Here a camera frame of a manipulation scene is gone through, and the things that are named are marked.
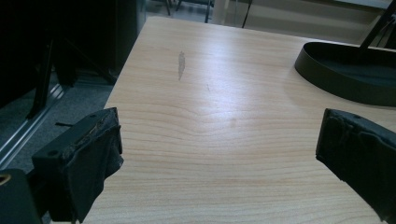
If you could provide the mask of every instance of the black tray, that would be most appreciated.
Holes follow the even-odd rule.
[[[396,52],[331,43],[306,43],[295,69],[302,77],[342,98],[396,106]]]

